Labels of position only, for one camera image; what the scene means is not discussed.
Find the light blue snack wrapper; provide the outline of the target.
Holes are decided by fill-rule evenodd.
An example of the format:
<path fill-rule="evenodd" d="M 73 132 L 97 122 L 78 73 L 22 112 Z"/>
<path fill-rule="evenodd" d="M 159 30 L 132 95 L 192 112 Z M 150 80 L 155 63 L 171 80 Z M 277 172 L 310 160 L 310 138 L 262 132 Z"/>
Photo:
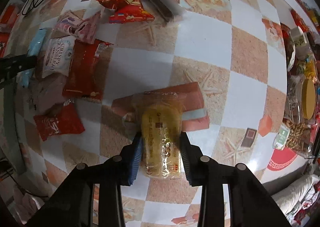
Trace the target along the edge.
<path fill-rule="evenodd" d="M 30 79 L 34 73 L 35 67 L 37 66 L 38 55 L 42 49 L 47 30 L 47 28 L 44 28 L 37 31 L 29 44 L 27 54 L 23 56 L 22 60 L 19 62 L 18 83 L 22 88 L 28 88 L 29 86 Z"/>

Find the red foil snack bag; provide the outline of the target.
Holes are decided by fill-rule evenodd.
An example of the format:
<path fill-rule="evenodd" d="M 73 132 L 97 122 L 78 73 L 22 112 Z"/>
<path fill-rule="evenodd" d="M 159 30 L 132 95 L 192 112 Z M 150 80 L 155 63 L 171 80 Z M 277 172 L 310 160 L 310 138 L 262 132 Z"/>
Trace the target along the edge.
<path fill-rule="evenodd" d="M 62 95 L 101 102 L 112 44 L 96 39 L 93 44 L 75 41 L 74 54 Z"/>

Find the red kitkat style bar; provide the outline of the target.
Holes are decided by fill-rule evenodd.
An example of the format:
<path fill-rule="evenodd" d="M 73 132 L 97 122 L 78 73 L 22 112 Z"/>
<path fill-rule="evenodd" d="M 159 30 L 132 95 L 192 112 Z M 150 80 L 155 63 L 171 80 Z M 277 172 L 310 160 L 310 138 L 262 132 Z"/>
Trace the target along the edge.
<path fill-rule="evenodd" d="M 61 110 L 54 116 L 35 115 L 34 121 L 37 131 L 44 142 L 51 136 L 78 135 L 85 131 L 74 103 L 63 105 Z"/>

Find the yellow cake clear pack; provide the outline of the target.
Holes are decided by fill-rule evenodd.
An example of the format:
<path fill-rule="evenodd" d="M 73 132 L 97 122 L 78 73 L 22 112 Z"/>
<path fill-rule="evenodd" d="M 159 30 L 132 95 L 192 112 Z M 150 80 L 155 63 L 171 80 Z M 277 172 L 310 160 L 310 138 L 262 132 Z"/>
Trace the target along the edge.
<path fill-rule="evenodd" d="M 145 92 L 132 99 L 143 140 L 145 173 L 150 178 L 181 177 L 180 134 L 186 95 Z"/>

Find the peanut bag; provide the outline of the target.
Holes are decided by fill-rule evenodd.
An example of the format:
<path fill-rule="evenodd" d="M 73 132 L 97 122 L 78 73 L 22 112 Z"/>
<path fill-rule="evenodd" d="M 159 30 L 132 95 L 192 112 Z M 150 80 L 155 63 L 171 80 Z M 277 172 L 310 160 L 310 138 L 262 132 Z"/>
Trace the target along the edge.
<path fill-rule="evenodd" d="M 310 153 L 312 149 L 311 126 L 283 119 L 274 139 L 273 148 L 277 150 L 288 148 L 302 154 Z"/>

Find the long pink candy pack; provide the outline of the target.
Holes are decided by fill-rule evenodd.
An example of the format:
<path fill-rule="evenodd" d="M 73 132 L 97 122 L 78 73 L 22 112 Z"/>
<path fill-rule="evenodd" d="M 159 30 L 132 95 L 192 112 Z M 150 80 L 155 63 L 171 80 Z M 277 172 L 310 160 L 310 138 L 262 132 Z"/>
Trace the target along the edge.
<path fill-rule="evenodd" d="M 60 16 L 54 29 L 74 36 L 83 43 L 93 44 L 100 17 L 101 12 L 98 11 L 91 17 L 82 19 L 69 10 Z"/>

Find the clear jar yellow lid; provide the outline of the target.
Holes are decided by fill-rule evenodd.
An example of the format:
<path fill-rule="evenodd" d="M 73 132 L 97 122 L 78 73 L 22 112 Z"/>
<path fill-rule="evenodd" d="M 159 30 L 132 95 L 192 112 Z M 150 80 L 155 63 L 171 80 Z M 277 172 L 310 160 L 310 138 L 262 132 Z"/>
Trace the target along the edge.
<path fill-rule="evenodd" d="M 316 88 L 305 76 L 291 76 L 287 81 L 284 118 L 292 123 L 308 123 L 315 116 Z"/>

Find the red orange snack bag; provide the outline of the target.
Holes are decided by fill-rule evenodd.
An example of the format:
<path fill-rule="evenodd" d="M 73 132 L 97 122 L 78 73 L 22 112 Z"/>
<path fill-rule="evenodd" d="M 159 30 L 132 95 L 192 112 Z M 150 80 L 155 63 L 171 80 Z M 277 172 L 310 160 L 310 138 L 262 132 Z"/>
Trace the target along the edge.
<path fill-rule="evenodd" d="M 129 22 L 153 22 L 155 17 L 146 11 L 140 0 L 97 0 L 100 5 L 113 14 L 109 16 L 110 24 Z"/>

